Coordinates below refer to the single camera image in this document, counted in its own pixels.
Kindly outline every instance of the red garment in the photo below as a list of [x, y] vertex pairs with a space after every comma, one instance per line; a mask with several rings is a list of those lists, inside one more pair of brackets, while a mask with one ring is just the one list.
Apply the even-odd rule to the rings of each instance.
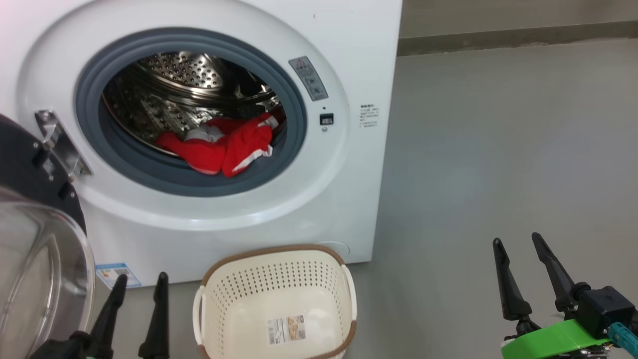
[[181, 141], [173, 132], [164, 132], [156, 143], [183, 158], [194, 170], [205, 174], [222, 171], [232, 177], [248, 168], [255, 159], [272, 155], [273, 129], [283, 111], [265, 112], [250, 120], [214, 118], [190, 130]]

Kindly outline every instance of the plastic basket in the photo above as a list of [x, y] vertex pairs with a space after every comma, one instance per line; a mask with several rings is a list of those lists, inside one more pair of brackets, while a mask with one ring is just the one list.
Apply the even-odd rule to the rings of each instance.
[[195, 340], [210, 359], [342, 358], [356, 327], [350, 271], [319, 245], [226, 258], [193, 303]]

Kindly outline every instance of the gray baseboard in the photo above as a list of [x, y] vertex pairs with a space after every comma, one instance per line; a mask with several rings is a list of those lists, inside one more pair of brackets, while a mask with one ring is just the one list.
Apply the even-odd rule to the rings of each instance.
[[399, 39], [397, 56], [638, 38], [638, 20]]

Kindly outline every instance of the door hinge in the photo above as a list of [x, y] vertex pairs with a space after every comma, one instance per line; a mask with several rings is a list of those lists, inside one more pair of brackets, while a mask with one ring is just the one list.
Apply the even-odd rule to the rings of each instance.
[[53, 153], [62, 163], [64, 170], [69, 176], [69, 181], [75, 181], [80, 176], [93, 174], [80, 156], [75, 145], [64, 131], [62, 123], [53, 111], [36, 111], [36, 121], [44, 140], [44, 148]]

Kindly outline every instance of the front-loading washing machine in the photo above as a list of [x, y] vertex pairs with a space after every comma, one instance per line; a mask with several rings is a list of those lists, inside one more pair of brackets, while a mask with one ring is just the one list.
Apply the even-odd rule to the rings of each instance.
[[[0, 113], [63, 165], [55, 195], [80, 201], [107, 284], [197, 280], [226, 256], [289, 244], [371, 259], [399, 0], [1, 7]], [[155, 142], [277, 109], [272, 153], [236, 176], [195, 171]]]

